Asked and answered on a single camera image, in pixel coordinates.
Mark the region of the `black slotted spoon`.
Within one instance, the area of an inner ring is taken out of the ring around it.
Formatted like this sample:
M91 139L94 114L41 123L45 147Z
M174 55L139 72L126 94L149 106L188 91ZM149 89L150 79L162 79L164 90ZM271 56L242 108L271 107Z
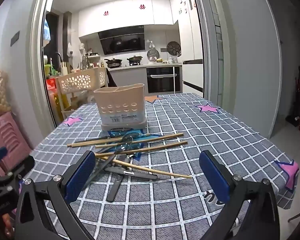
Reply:
M125 135L123 137L123 139L121 140L121 142L118 143L117 146L115 146L115 152L122 152L122 151L127 151L127 150L130 150L131 149L131 144L134 140L134 137L136 136L136 133L130 133L128 135ZM101 171L103 171L111 162L111 160L113 160L115 158L115 155L112 154L108 160L105 160L103 161L102 163L98 164L92 174L90 175L90 177L87 179L85 185L84 185L84 188L86 188L90 183L91 181L99 175L99 173Z

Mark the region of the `beige plastic utensil holder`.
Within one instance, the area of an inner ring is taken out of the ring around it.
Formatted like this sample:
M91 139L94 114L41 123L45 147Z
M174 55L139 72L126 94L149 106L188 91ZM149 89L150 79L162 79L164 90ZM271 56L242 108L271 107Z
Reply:
M99 88L94 91L94 99L104 131L147 126L143 83Z

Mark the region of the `black handled utensil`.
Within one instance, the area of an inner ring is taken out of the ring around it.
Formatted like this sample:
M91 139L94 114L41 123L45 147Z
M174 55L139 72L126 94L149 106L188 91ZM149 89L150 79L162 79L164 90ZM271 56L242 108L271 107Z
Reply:
M149 137L151 133L117 133L117 134L108 134L104 137L93 138L89 140L76 141L74 143L68 144L68 147L78 147L78 146L87 146L87 145L102 145L102 144L111 144L112 142L120 142L125 138L144 138Z

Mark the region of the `pink plastic stool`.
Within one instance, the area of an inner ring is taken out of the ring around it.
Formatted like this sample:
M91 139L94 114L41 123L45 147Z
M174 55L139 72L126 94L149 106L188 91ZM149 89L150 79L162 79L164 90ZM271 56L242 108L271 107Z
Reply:
M0 176L4 176L30 153L31 149L18 128L11 112L0 116L0 148L7 148L7 155L0 161Z

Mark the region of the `grey checked tablecloth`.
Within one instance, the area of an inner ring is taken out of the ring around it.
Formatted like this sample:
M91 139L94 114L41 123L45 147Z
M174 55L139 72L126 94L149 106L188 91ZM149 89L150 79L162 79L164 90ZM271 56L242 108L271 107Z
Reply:
M160 96L145 112L143 134L179 134L178 146L132 158L158 170L158 178L125 176L112 202L107 196L117 176L107 171L79 193L71 207L94 239L200 239L224 206L200 168L204 150L232 174L269 180L278 206L291 207L296 161L238 118L191 93Z

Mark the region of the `beige perforated storage cart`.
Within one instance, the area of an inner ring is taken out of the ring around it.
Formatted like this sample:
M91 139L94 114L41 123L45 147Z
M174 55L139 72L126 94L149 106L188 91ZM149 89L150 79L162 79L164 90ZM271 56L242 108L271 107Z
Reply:
M56 78L61 113L64 119L80 106L91 102L96 89L107 87L107 69L96 67Z

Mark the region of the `black wok on stove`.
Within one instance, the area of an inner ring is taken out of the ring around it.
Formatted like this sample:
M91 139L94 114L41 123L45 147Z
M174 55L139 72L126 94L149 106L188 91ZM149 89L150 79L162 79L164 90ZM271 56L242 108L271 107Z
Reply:
M122 65L121 59L104 59L108 68L118 68Z

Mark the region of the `black built-in oven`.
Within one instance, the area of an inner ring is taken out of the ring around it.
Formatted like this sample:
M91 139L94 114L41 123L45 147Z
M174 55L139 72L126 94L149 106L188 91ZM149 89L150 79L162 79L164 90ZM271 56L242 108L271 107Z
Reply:
M180 67L147 68L147 88L151 93L179 93L181 91Z

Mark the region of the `black pot on stove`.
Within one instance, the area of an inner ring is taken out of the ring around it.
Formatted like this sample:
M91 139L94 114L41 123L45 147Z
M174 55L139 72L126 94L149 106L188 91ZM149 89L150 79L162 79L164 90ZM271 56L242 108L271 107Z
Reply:
M130 66L139 66L141 64L142 56L133 56L128 58L128 63Z

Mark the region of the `black range hood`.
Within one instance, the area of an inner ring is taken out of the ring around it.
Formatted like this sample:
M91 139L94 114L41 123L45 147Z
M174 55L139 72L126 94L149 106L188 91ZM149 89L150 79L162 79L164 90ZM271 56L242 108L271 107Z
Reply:
M145 50L145 27L135 25L98 32L104 55Z

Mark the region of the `white refrigerator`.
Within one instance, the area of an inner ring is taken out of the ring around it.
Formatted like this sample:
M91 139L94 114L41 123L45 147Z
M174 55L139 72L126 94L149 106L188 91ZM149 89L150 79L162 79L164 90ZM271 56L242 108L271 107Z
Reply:
M204 95L203 45L195 0L170 0L180 37L183 92Z

